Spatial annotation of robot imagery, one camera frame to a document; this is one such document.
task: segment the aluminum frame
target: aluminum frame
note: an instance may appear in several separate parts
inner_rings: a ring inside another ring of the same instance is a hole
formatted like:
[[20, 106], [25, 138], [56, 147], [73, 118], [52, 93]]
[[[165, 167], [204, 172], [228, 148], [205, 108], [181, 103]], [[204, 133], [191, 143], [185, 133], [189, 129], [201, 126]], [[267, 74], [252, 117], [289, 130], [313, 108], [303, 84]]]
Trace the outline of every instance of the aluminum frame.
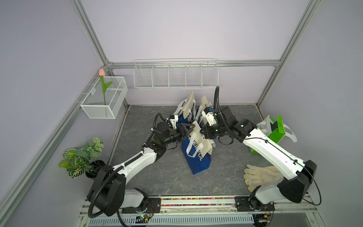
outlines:
[[129, 111], [130, 111], [130, 106], [128, 105], [127, 107], [125, 107], [123, 118], [122, 118], [119, 126], [117, 127], [117, 131], [116, 131], [115, 137], [113, 139], [111, 150], [110, 150], [109, 156], [107, 157], [107, 161], [106, 161], [106, 164], [108, 164], [108, 165], [111, 164], [111, 160], [113, 158], [113, 155], [115, 154], [116, 146], [117, 146], [118, 141], [120, 139], [121, 132], [122, 132], [122, 129], [123, 129], [124, 125], [125, 125], [127, 116], [129, 115]]
[[263, 89], [263, 91], [261, 93], [261, 96], [259, 97], [259, 99], [257, 101], [257, 104], [256, 104], [257, 106], [261, 106], [261, 104], [265, 100], [271, 87], [275, 83], [277, 77], [280, 75], [281, 69], [285, 66], [288, 58], [291, 56], [291, 53], [295, 49], [302, 34], [304, 33], [305, 29], [309, 25], [310, 20], [312, 19], [312, 17], [316, 13], [316, 11], [318, 10], [318, 8], [322, 2], [323, 2], [323, 0], [310, 0], [310, 2], [308, 3], [300, 21], [299, 21], [299, 24], [294, 31], [293, 36], [291, 37], [289, 43], [287, 44], [287, 46], [280, 58], [281, 64], [279, 66], [275, 66], [274, 72], [272, 73], [270, 79], [268, 80], [265, 88]]
[[10, 193], [4, 199], [0, 205], [0, 227], [6, 225], [12, 214], [16, 211], [20, 203], [33, 186], [34, 182], [48, 163], [56, 151], [58, 145], [61, 143], [65, 135], [67, 134], [70, 127], [75, 122], [82, 108], [80, 102], [85, 98], [86, 94], [92, 89], [95, 81], [98, 80], [98, 72], [95, 77], [91, 80], [89, 85], [84, 89], [78, 100], [73, 104], [72, 108], [68, 111], [66, 116], [63, 118], [61, 123], [58, 125], [56, 130], [53, 132], [51, 137], [47, 140], [45, 145], [42, 147], [40, 152], [31, 162], [29, 167], [26, 169], [21, 178], [14, 185]]
[[[264, 214], [265, 211], [247, 211], [238, 212], [235, 204], [235, 200], [231, 197], [241, 195], [190, 195], [190, 196], [149, 196], [149, 198], [162, 198], [160, 213], [154, 214], [155, 216], [168, 216], [168, 215], [229, 215], [229, 214]], [[310, 196], [306, 194], [304, 199], [312, 201]], [[88, 217], [88, 207], [90, 202], [86, 201], [83, 205], [81, 213], [78, 218], [78, 222], [75, 227], [87, 227], [90, 221]], [[308, 202], [293, 203], [287, 199], [275, 201], [275, 213], [305, 213], [311, 221], [312, 227], [325, 227], [320, 218], [318, 210], [312, 204]], [[98, 212], [99, 209], [94, 207], [93, 212]], [[130, 217], [130, 214], [121, 214], [122, 217]], [[105, 214], [101, 214], [99, 218], [106, 217]]]
[[[146, 65], [162, 65], [163, 62], [143, 62]], [[280, 60], [230, 60], [230, 61], [217, 61], [217, 67], [239, 67], [239, 66], [280, 66]], [[110, 62], [108, 67], [110, 69], [133, 69], [135, 62]]]
[[[101, 64], [103, 65], [103, 69], [107, 71], [109, 74], [114, 76], [113, 69], [127, 69], [134, 68], [134, 62], [119, 62], [112, 63], [107, 59], [105, 52], [102, 49], [102, 46], [96, 36], [96, 33], [92, 27], [92, 24], [87, 16], [87, 13], [81, 3], [81, 0], [69, 0], [74, 12], [79, 19], [83, 29], [87, 37], [89, 38], [92, 47], [94, 48]], [[218, 67], [232, 67], [232, 66], [275, 66], [275, 71], [270, 77], [268, 83], [266, 84], [258, 102], [257, 106], [260, 106], [262, 102], [265, 100], [269, 90], [271, 89], [273, 83], [276, 81], [276, 78], [280, 74], [282, 67], [285, 65], [287, 59], [291, 55], [294, 47], [299, 41], [301, 35], [309, 24], [309, 21], [313, 17], [314, 13], [320, 6], [323, 0], [310, 0], [292, 38], [290, 39], [284, 53], [280, 60], [246, 60], [246, 61], [219, 61]], [[8, 222], [12, 214], [16, 211], [17, 207], [20, 205], [27, 192], [33, 186], [35, 180], [40, 175], [41, 171], [44, 169], [45, 165], [48, 163], [51, 156], [54, 154], [58, 145], [74, 123], [75, 119], [78, 117], [81, 107], [79, 103], [84, 99], [85, 95], [91, 89], [91, 86], [94, 84], [96, 79], [98, 78], [98, 73], [95, 75], [90, 82], [90, 84], [86, 87], [84, 92], [79, 97], [78, 101], [72, 106], [72, 108], [68, 111], [67, 115], [63, 118], [61, 123], [58, 125], [56, 130], [53, 132], [51, 137], [47, 140], [46, 144], [42, 147], [40, 152], [37, 154], [35, 159], [31, 162], [27, 170], [18, 180], [18, 182], [14, 185], [13, 189], [4, 199], [4, 201], [0, 204], [0, 227], [4, 227]], [[123, 104], [125, 105], [125, 109], [128, 108], [127, 101], [124, 100]]]

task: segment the black mounting plate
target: black mounting plate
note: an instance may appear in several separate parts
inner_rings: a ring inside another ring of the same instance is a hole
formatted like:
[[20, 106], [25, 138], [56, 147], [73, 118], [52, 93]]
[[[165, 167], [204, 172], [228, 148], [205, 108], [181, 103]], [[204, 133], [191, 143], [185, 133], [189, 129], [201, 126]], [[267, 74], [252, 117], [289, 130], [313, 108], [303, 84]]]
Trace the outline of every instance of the black mounting plate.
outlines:
[[[161, 207], [161, 198], [148, 198], [147, 199], [147, 210], [144, 213], [152, 213], [152, 207], [155, 208], [154, 213], [160, 213], [160, 207]], [[139, 212], [136, 212], [135, 207], [125, 207], [122, 209], [123, 214], [139, 214]]]
[[[236, 201], [236, 208], [238, 212], [246, 212], [246, 211], [253, 211], [248, 203], [249, 196], [236, 196], [234, 200]], [[274, 211], [275, 206], [272, 203], [265, 204], [264, 210], [266, 211]]]

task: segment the wire basket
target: wire basket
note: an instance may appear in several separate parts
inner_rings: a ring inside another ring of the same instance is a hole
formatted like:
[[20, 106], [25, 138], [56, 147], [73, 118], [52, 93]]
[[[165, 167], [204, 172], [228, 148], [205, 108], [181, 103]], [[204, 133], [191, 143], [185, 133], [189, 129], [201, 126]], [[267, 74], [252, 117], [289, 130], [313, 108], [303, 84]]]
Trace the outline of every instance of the wire basket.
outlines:
[[89, 118], [115, 119], [126, 96], [127, 85], [123, 77], [105, 76], [103, 80], [105, 84], [112, 81], [112, 84], [105, 92], [105, 99], [103, 97], [102, 84], [98, 78], [90, 92], [81, 102], [81, 107]]
[[134, 84], [136, 89], [215, 88], [217, 61], [139, 63], [134, 68]]

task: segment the green box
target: green box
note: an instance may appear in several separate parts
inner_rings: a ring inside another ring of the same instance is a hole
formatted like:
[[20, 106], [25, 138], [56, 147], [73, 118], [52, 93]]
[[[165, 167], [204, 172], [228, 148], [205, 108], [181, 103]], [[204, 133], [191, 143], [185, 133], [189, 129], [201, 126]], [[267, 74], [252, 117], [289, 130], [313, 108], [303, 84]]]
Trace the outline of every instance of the green box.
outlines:
[[[282, 122], [282, 117], [277, 115], [277, 121], [275, 121], [270, 116], [270, 124], [272, 132], [267, 137], [270, 138], [273, 142], [278, 143], [285, 136], [285, 128], [284, 123]], [[251, 154], [258, 154], [258, 152], [252, 148], [250, 148], [250, 152]]]

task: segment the black plant pot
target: black plant pot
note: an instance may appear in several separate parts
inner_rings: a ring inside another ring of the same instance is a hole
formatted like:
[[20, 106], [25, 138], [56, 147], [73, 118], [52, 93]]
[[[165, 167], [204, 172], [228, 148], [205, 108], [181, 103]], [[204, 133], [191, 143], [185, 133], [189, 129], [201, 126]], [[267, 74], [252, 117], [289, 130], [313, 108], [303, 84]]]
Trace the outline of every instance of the black plant pot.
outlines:
[[105, 166], [106, 163], [101, 160], [96, 160], [94, 162], [91, 162], [91, 165], [93, 165], [93, 171], [92, 172], [86, 172], [86, 176], [88, 178], [95, 178], [98, 174], [98, 171], [102, 168], [102, 166]]

